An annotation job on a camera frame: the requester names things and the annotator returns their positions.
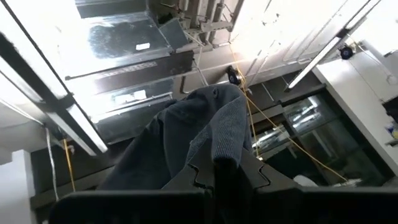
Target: white wall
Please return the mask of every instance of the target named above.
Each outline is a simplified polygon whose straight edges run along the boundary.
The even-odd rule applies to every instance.
[[[12,162],[0,166],[0,223],[34,224],[29,199],[34,195],[30,154],[12,153]]]
[[[382,101],[398,96],[398,86],[386,82],[387,75],[369,56],[361,52],[350,60],[335,60],[314,70],[321,82],[361,130],[375,150],[398,174],[398,148],[386,146],[392,140],[385,130],[392,118]]]

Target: dark gray fabric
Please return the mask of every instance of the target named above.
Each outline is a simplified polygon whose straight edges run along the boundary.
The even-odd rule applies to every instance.
[[[211,139],[211,158],[236,170],[252,150],[246,99],[234,85],[212,85],[161,111],[127,147],[102,190],[161,189]]]

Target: ceiling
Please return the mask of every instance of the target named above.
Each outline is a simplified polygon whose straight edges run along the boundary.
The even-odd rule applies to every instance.
[[[49,1],[7,2],[38,43],[51,42],[49,31],[46,30],[49,24],[46,18],[48,14],[37,13],[43,10],[40,6],[50,4]],[[208,0],[202,1],[200,14],[205,14],[207,2]],[[344,20],[351,17],[363,2],[365,0],[273,0],[261,3],[244,1],[234,31],[231,34],[226,30],[218,31],[213,42],[222,44],[231,41],[231,46],[225,45],[203,52],[199,66],[208,83],[226,81],[224,71],[228,65],[238,66],[251,84],[300,70],[316,56],[341,28]],[[225,3],[233,11],[237,0],[227,0]],[[228,11],[225,10],[224,14],[225,18],[230,19]],[[12,29],[4,26],[5,23],[0,24],[1,31]],[[198,72],[187,75],[186,91],[202,86]],[[175,79],[175,98],[183,96],[179,93],[180,82],[180,78]],[[43,113],[11,83],[0,80],[0,85],[2,99],[37,119],[44,119]],[[3,105],[0,105],[0,114],[0,147],[10,152],[18,149],[34,151],[45,147],[43,131],[33,121],[28,121]]]

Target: yellow cable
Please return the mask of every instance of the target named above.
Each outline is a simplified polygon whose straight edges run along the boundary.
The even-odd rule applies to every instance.
[[[234,54],[234,52],[233,52],[233,50],[232,50],[232,46],[231,46],[231,44],[229,45],[229,49],[231,50],[231,53],[232,53],[232,56],[233,56],[233,58],[234,58],[234,62],[235,62],[235,66],[236,66],[236,69],[238,70],[238,73],[239,73],[239,75],[241,76],[241,78],[242,78],[242,81],[243,81],[243,88],[245,88],[246,87],[246,77],[244,77],[244,75],[242,74],[242,72],[240,71],[240,69],[239,69],[239,67],[238,67],[238,63],[237,63],[237,60],[236,60],[236,58],[235,58],[235,54]],[[253,124],[253,119],[252,119],[252,114],[251,114],[251,110],[250,110],[250,106],[249,106],[249,102],[273,125],[273,127],[275,127],[276,128],[276,130],[278,130],[280,133],[282,133],[282,134],[284,134],[285,135],[285,133],[282,131],[282,130],[280,130],[280,128],[274,123],[274,122],[272,122],[272,120],[271,119],[269,119],[268,117],[267,117],[267,115],[265,115],[259,108],[258,108],[258,106],[255,104],[255,103],[253,103],[253,101],[251,101],[250,99],[249,99],[249,97],[246,95],[246,91],[245,90],[242,90],[242,92],[243,92],[243,94],[244,94],[244,96],[246,97],[246,102],[248,103],[248,108],[249,108],[249,114],[250,114],[250,122],[251,122],[251,126],[252,126],[252,131],[253,131],[253,135],[254,135],[254,140],[255,140],[255,142],[257,143],[257,136],[256,136],[256,132],[255,132],[255,130],[254,130],[254,124]],[[289,136],[286,136],[287,137],[287,139],[289,139],[289,141],[292,143],[292,144],[294,144],[295,146],[297,146],[302,152],[304,152],[308,157],[310,157],[312,160],[314,160],[316,163],[318,163],[319,165],[321,165],[322,167],[324,167],[325,169],[327,169],[328,171],[330,171],[330,172],[332,172],[333,174],[335,174],[336,176],[338,176],[339,178],[341,178],[341,179],[343,179],[345,182],[347,182],[348,180],[346,179],[346,178],[344,178],[342,175],[340,175],[339,173],[337,173],[336,171],[334,171],[332,168],[329,168],[328,166],[326,166],[326,165],[324,165],[321,161],[319,161],[318,159],[316,159],[316,158],[314,158],[309,152],[307,152],[305,149],[303,149],[301,146],[299,146],[293,139],[291,139]],[[258,146],[256,145],[256,153],[257,153],[257,157],[259,157],[259,151],[258,151]]]
[[[75,181],[73,180],[72,164],[71,164],[70,158],[69,158],[68,143],[67,143],[66,139],[63,140],[63,146],[65,148],[65,153],[67,154],[67,162],[68,162],[68,168],[69,168],[70,181],[72,182],[72,188],[73,188],[73,191],[75,192],[76,191]]]

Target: gray cloth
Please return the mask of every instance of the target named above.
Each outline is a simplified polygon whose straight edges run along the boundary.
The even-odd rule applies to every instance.
[[[213,163],[227,161],[232,172],[242,150],[252,150],[246,99],[237,86],[207,86],[169,105],[127,147],[99,189],[161,189],[207,139]]]

